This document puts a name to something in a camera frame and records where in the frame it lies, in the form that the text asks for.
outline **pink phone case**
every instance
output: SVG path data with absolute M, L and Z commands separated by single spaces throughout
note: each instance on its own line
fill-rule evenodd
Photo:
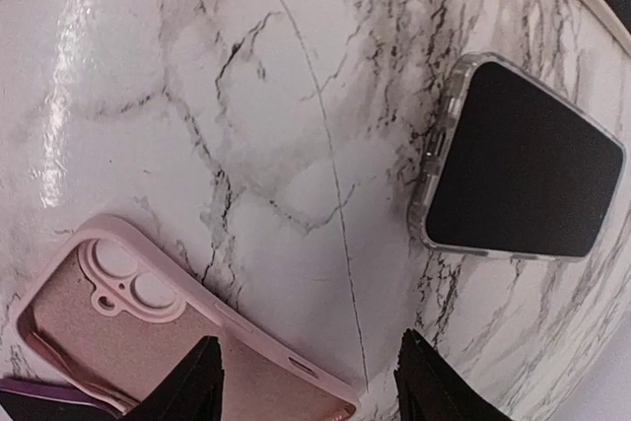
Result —
M 101 248 L 112 244 L 137 263 L 131 274 L 111 276 L 100 266 Z M 150 307 L 139 297 L 147 275 L 173 290 L 167 303 Z M 204 335 L 221 344 L 226 421 L 343 421 L 359 406 L 350 386 L 241 317 L 113 216 L 85 223 L 14 311 L 25 345 L 70 383 L 123 413 Z

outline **white marble countertop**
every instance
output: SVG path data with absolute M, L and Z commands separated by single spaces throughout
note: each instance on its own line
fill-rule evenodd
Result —
M 46 377 L 7 310 L 67 234 L 129 219 L 391 419 L 417 327 L 516 421 L 544 420 L 631 302 L 631 175 L 579 264 L 410 242 L 450 69 L 495 51 L 627 145 L 631 61 L 578 0 L 0 0 L 0 370 Z

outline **circular cutout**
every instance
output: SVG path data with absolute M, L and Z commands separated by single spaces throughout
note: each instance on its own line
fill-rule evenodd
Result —
M 154 310 L 163 310 L 175 302 L 175 291 L 151 273 L 135 278 L 131 290 L 142 305 Z
M 106 311 L 114 310 L 114 303 L 110 301 L 107 296 L 101 296 L 99 298 L 99 306 L 101 306 L 101 308 L 103 308 Z
M 114 278 L 130 276 L 138 269 L 136 259 L 112 241 L 97 242 L 95 261 L 102 271 Z

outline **marble surface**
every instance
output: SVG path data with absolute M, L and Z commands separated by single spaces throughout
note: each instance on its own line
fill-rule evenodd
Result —
M 420 247 L 405 208 L 468 51 L 631 144 L 631 61 L 578 0 L 0 0 L 0 371 L 50 377 L 8 308 L 112 212 L 363 392 L 357 420 L 396 418 L 408 326 L 516 421 L 547 419 L 631 303 L 631 175 L 582 263 Z

